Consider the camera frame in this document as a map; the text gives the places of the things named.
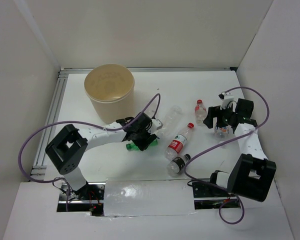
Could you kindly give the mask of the small red-label red-cap bottle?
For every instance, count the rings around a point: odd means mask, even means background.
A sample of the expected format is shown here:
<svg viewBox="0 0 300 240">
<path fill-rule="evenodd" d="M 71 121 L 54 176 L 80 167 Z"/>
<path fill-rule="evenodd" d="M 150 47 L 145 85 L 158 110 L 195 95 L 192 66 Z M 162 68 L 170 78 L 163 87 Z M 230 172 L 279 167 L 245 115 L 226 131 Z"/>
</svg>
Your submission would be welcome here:
<svg viewBox="0 0 300 240">
<path fill-rule="evenodd" d="M 204 126 L 204 120 L 207 116 L 207 109 L 201 99 L 196 101 L 196 106 L 194 108 L 195 121 L 198 126 Z"/>
</svg>

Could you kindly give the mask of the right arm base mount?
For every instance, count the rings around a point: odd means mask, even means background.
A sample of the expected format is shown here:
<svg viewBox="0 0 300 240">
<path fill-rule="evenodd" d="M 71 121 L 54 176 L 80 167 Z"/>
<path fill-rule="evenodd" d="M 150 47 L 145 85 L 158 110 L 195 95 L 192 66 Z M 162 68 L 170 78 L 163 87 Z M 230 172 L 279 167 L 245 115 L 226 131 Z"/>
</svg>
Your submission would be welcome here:
<svg viewBox="0 0 300 240">
<path fill-rule="evenodd" d="M 187 185 L 192 188 L 195 210 L 219 209 L 222 204 L 223 208 L 240 208 L 233 194 L 229 195 L 221 189 L 194 180 L 188 181 Z"/>
</svg>

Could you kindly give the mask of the clear bottle white-blue cap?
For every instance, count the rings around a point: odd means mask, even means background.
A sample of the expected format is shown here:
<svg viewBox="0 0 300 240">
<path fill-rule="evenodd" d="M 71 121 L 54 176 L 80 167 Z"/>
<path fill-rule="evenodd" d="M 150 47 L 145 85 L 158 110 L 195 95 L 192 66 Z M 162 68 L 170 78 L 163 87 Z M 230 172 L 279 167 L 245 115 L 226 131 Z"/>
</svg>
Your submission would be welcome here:
<svg viewBox="0 0 300 240">
<path fill-rule="evenodd" d="M 163 126 L 156 133 L 159 139 L 170 136 L 182 119 L 183 111 L 178 105 L 173 105 L 161 120 Z"/>
</svg>

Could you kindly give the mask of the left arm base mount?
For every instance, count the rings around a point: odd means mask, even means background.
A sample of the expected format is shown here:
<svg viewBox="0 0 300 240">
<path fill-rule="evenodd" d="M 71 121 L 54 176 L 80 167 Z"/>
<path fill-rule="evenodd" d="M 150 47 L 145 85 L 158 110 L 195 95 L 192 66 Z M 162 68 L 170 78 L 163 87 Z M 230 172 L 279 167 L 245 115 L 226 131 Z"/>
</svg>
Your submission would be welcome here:
<svg viewBox="0 0 300 240">
<path fill-rule="evenodd" d="M 89 184 L 82 189 L 68 190 L 66 183 L 60 186 L 52 184 L 59 190 L 56 211 L 58 213 L 89 213 L 93 217 L 104 216 L 105 183 Z"/>
</svg>

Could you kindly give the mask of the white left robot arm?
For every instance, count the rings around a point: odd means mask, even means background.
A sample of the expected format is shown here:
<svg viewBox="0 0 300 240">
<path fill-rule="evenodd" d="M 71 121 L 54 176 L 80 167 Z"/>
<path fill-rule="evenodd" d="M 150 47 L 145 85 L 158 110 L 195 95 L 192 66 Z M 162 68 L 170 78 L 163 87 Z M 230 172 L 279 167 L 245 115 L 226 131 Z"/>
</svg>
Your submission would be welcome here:
<svg viewBox="0 0 300 240">
<path fill-rule="evenodd" d="M 142 113 L 137 119 L 118 119 L 104 127 L 76 128 L 67 124 L 45 148 L 58 173 L 69 184 L 71 194 L 78 200 L 93 190 L 83 176 L 79 163 L 90 149 L 112 143 L 131 141 L 140 151 L 146 150 L 157 139 L 155 132 L 163 123 Z"/>
</svg>

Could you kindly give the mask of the green plastic bottle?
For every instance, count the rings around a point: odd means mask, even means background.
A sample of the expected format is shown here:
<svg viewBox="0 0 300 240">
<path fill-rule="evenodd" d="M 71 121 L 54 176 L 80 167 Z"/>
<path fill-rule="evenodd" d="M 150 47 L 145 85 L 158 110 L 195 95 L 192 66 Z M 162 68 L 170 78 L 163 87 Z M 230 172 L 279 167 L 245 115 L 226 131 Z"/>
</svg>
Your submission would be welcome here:
<svg viewBox="0 0 300 240">
<path fill-rule="evenodd" d="M 149 144 L 148 147 L 154 147 L 154 146 L 157 146 L 157 145 L 158 145 L 158 140 L 155 139 L 152 143 Z M 127 143 L 125 145 L 125 147 L 128 151 L 140 151 L 140 149 L 133 142 Z"/>
</svg>

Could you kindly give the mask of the blue-orange label white-cap bottle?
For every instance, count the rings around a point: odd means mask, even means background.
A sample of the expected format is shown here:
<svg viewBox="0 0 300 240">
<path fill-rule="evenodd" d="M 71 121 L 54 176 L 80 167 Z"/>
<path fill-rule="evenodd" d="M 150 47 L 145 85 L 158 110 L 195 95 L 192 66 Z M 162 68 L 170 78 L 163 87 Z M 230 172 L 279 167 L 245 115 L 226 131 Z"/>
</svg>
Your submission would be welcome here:
<svg viewBox="0 0 300 240">
<path fill-rule="evenodd" d="M 217 144 L 221 144 L 230 139 L 230 127 L 219 127 L 217 122 L 214 123 L 214 138 Z"/>
</svg>

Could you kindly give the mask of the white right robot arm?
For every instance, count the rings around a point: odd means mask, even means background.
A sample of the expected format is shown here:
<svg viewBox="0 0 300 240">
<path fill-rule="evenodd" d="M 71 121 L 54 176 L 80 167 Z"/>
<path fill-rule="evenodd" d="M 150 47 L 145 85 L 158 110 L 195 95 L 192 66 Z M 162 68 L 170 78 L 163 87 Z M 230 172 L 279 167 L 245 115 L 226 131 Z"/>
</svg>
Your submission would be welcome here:
<svg viewBox="0 0 300 240">
<path fill-rule="evenodd" d="M 233 98 L 224 99 L 222 105 L 208 108 L 203 123 L 209 128 L 232 128 L 238 139 L 240 156 L 230 173 L 216 170 L 210 176 L 208 190 L 213 196 L 220 196 L 225 189 L 234 195 L 263 202 L 270 190 L 276 163 L 268 160 L 262 150 L 257 130 L 257 122 L 252 119 L 254 103 L 239 98 L 233 108 Z"/>
</svg>

